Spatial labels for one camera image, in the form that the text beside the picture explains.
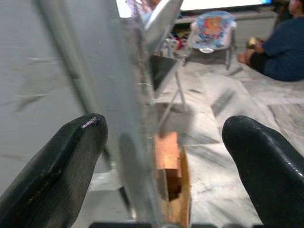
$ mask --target metal frame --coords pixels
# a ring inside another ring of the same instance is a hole
[[[168,50],[168,56],[170,58],[174,58],[173,57],[173,47],[174,47],[175,43],[174,43],[174,40],[172,39],[166,39],[166,42],[161,50],[161,54],[163,55],[164,53],[164,49],[167,49]],[[178,89],[176,90],[176,92],[174,93],[172,99],[170,100],[168,106],[166,107],[165,109],[165,112],[163,113],[159,123],[158,123],[158,128],[160,129],[162,124],[164,123],[164,121],[166,120],[168,114],[169,114],[169,111],[170,109],[172,108],[173,104],[174,104],[174,101],[177,97],[178,94],[180,94],[180,98],[181,98],[181,101],[182,101],[182,104],[183,104],[183,107],[184,107],[184,111],[187,112],[188,111],[188,107],[187,107],[187,103],[186,103],[186,99],[185,99],[185,95],[184,95],[184,91],[182,89],[182,86],[181,86],[181,80],[180,80],[180,76],[179,76],[179,73],[178,73],[178,69],[181,67],[181,61],[178,60],[178,59],[175,59],[176,60],[176,63],[171,67],[170,71],[168,72],[168,74],[166,75],[164,81],[161,83],[160,87],[155,91],[155,98],[157,99],[160,94],[163,92],[163,90],[165,89],[165,87],[167,86],[167,84],[171,81],[172,77],[175,76],[175,79],[176,79],[176,83],[177,83],[177,86],[178,86]]]
[[[144,26],[135,0],[121,18],[115,1],[36,0],[88,112],[102,113],[136,221],[164,222],[155,177],[157,132]]]

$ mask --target metal stand leg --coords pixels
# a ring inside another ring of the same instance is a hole
[[[182,90],[182,87],[181,87],[181,80],[180,80],[180,76],[179,76],[178,72],[175,73],[175,78],[176,78],[177,86],[179,88],[180,98],[181,98],[182,104],[184,106],[184,110],[185,110],[185,112],[187,112],[188,111],[188,107],[187,107],[187,104],[186,104],[186,99],[185,99],[184,91]]]
[[[193,50],[193,48],[188,47],[188,46],[186,47],[186,52],[185,52],[185,54],[184,54],[184,56],[183,56],[183,59],[182,59],[183,66],[185,66],[186,63],[188,62],[189,56],[191,55],[192,50]]]
[[[171,107],[172,107],[172,105],[173,105],[173,102],[174,102],[175,98],[177,97],[177,95],[179,94],[179,92],[180,92],[179,90],[176,90],[176,92],[175,92],[173,98],[171,99],[171,101],[170,101],[169,105],[167,106],[167,108],[166,108],[164,114],[162,115],[162,118],[161,118],[161,120],[160,120],[160,122],[159,122],[159,124],[158,124],[158,128],[159,128],[159,129],[161,128],[163,122],[164,122],[165,119],[167,118],[167,115],[169,114],[169,111],[170,111],[170,109],[171,109]]]
[[[230,46],[227,50],[226,50],[226,70],[229,70],[230,68],[230,63],[231,63],[231,53],[232,53],[232,46]]]

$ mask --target black pants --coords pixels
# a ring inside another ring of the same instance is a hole
[[[264,74],[265,65],[269,58],[270,57],[265,53],[259,54],[259,53],[255,52],[251,56],[250,66],[254,70],[260,72],[261,74]]]

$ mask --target wooden block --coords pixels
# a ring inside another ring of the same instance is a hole
[[[177,144],[177,132],[168,132],[161,135],[156,135],[155,153],[157,169],[169,169],[177,171],[179,168],[177,160],[180,157]]]

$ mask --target cardboard piece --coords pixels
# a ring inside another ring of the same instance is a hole
[[[182,227],[189,227],[191,186],[186,149],[180,153],[181,193],[178,198],[169,201],[169,219],[171,222],[180,223]]]
[[[189,227],[190,178],[186,150],[181,153],[177,144],[177,133],[169,132],[155,136],[157,179],[163,210],[168,221]]]

